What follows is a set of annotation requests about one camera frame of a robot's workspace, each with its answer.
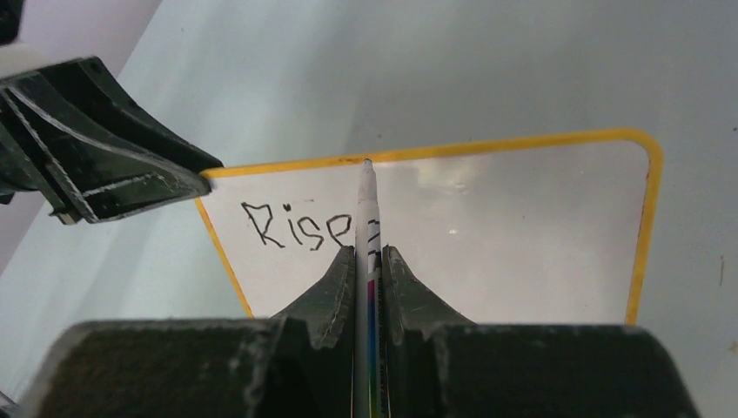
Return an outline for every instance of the clamp jaw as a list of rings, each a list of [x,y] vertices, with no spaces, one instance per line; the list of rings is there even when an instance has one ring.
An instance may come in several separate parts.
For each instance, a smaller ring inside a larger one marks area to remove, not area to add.
[[[0,80],[0,203],[40,191],[72,225],[211,191],[213,156],[161,125],[96,57]]]
[[[350,416],[354,261],[341,248],[322,279],[269,319],[75,326],[21,408]],[[397,248],[382,261],[392,416],[698,416],[666,350],[638,327],[477,325],[425,287]]]

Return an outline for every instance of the yellow frame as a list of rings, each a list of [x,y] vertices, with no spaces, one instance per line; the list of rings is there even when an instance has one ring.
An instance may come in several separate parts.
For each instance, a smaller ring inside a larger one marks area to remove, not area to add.
[[[612,142],[627,140],[634,142],[646,150],[648,155],[648,177],[646,181],[646,192],[643,198],[643,212],[641,214],[641,229],[638,234],[638,242],[635,247],[635,261],[633,263],[633,276],[630,281],[630,291],[627,298],[625,323],[633,325],[638,317],[638,306],[641,302],[641,289],[643,287],[643,276],[646,273],[648,258],[648,247],[651,243],[651,232],[656,214],[656,200],[659,194],[661,182],[661,169],[663,168],[664,155],[659,144],[643,131],[629,128],[609,129],[604,131],[583,131],[564,133],[558,135],[547,135],[539,137],[512,138],[501,140],[490,140],[481,142],[467,142],[450,145],[427,146],[422,148],[411,148],[397,151],[370,152],[365,154],[344,155],[339,157],[304,159],[299,161],[287,161],[281,163],[244,165],[240,167],[215,168],[204,171],[202,174],[208,179],[221,179],[224,177],[244,176],[248,174],[259,174],[265,172],[287,172],[292,170],[304,170],[311,168],[334,167],[337,165],[359,164],[365,158],[371,158],[375,162],[403,161],[408,159],[423,159],[434,157],[452,157],[459,155],[479,154],[482,152],[505,152],[526,150],[530,148],[542,148],[548,146],[578,145],[598,142]],[[210,217],[203,206],[201,199],[195,199],[200,216],[203,218],[205,227],[210,234],[213,244],[218,250],[220,259],[231,279],[231,283],[244,306],[249,317],[253,317],[249,302],[236,279],[231,263],[225,256],[225,251],[220,245],[215,230],[212,227]]]

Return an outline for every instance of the marker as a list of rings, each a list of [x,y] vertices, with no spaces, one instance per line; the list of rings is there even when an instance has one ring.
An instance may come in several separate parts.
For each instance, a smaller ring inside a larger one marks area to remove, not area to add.
[[[379,236],[377,174],[364,160],[356,211],[356,327],[353,416],[387,416],[385,350],[381,340],[382,244]]]

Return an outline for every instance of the small whiteboard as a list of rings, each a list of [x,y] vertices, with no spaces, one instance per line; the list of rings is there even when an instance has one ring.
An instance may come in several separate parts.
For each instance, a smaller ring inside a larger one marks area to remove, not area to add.
[[[662,153],[633,130],[216,169],[198,208],[250,316],[270,316],[353,245],[359,171],[383,245],[477,322],[635,323]]]

